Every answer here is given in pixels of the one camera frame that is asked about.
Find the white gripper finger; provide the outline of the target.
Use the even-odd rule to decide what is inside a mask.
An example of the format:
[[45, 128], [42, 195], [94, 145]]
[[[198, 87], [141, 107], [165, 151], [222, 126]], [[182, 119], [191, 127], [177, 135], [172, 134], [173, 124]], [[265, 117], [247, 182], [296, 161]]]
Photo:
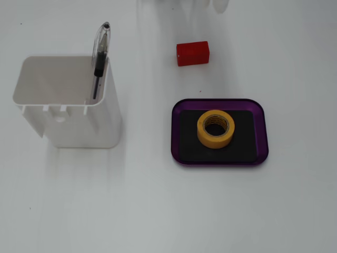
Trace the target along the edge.
[[224, 13], [229, 5], [229, 0], [213, 0], [213, 7], [217, 13]]

